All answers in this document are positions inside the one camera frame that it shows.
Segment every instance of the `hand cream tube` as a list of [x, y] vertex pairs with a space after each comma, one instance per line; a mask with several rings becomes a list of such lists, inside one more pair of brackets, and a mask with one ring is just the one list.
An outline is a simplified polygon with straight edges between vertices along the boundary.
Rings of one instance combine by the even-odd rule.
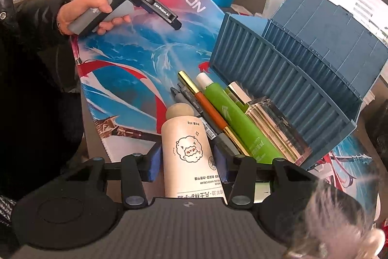
[[274, 158], [284, 158], [218, 83], [214, 83], [205, 73], [197, 76], [197, 82], [205, 97], [224, 117], [258, 163], [271, 164]]
[[188, 104], [172, 105], [162, 125], [164, 190], [168, 198], [224, 198], [201, 119]]

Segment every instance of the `sheep cartoon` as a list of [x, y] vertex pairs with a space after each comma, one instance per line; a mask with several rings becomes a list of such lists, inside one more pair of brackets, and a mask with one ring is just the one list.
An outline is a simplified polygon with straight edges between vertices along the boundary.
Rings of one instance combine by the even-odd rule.
[[177, 141], [177, 153], [181, 160], [196, 163], [202, 157], [202, 146], [193, 136], [182, 137]]

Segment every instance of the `hand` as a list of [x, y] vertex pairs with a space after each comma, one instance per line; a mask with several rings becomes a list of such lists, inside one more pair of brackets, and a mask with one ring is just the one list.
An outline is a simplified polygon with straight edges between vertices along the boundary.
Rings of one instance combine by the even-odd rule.
[[[73, 32], [71, 32], [67, 27], [89, 8], [98, 8], [104, 13], [112, 12], [112, 8], [109, 5], [108, 0], [72, 0], [71, 2], [63, 5], [58, 12], [57, 21], [60, 32], [66, 35], [72, 35]], [[100, 22], [97, 34], [103, 35], [106, 31], [112, 30], [114, 26], [130, 21], [131, 18], [127, 15], [124, 17], [114, 18], [109, 22]]]

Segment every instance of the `white cap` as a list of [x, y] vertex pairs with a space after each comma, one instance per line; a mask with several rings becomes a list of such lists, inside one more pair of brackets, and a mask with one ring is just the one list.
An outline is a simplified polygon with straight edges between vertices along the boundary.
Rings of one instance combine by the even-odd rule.
[[194, 116], [194, 110], [188, 104], [173, 104], [166, 111], [166, 120], [170, 120], [177, 116]]
[[213, 81], [207, 76], [206, 73], [199, 73], [197, 76], [197, 82], [201, 90], [205, 90], [207, 86], [213, 84]]

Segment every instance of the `black jacket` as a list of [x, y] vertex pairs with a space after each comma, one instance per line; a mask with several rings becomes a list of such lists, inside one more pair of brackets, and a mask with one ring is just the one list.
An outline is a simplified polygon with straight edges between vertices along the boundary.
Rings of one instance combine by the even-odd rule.
[[79, 94], [61, 92], [37, 55], [68, 41], [56, 24], [68, 1], [0, 0], [0, 195], [19, 199], [58, 176], [81, 141]]

